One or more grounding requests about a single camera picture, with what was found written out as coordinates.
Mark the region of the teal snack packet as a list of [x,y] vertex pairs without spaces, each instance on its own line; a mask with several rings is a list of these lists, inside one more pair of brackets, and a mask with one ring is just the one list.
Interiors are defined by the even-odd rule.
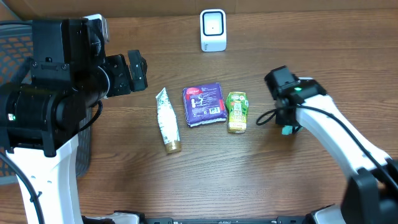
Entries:
[[297,134],[302,130],[302,126],[284,126],[282,128],[282,135],[287,136],[291,134]]

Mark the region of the green tea carton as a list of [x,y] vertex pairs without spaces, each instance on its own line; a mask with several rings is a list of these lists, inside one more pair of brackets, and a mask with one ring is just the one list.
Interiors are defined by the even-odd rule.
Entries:
[[228,132],[244,133],[247,128],[249,102],[245,92],[230,92],[226,99]]

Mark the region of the white cream tube gold cap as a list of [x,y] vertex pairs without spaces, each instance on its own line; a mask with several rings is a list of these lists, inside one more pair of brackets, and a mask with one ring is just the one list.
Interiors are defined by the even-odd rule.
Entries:
[[165,151],[168,154],[180,152],[182,145],[177,124],[177,117],[170,102],[166,88],[163,88],[155,97],[157,102],[157,121]]

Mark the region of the purple snack packet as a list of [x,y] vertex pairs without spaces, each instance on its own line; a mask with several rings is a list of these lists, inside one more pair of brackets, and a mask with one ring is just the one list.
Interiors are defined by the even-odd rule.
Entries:
[[184,88],[182,99],[188,127],[225,122],[227,110],[220,83]]

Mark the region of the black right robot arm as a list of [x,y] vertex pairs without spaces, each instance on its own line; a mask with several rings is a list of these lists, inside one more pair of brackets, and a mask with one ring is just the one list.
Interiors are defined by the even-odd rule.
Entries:
[[292,134],[309,130],[348,181],[341,205],[312,211],[302,223],[397,223],[397,161],[368,141],[316,80],[282,66],[264,81],[275,102],[265,116],[290,126]]

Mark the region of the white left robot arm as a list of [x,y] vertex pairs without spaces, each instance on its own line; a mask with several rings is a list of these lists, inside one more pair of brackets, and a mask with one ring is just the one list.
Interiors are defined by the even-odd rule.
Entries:
[[105,53],[109,27],[101,14],[34,20],[34,53],[1,87],[1,159],[16,173],[29,223],[144,223],[144,215],[117,210],[81,214],[76,183],[78,135],[102,100],[145,90],[146,60]]

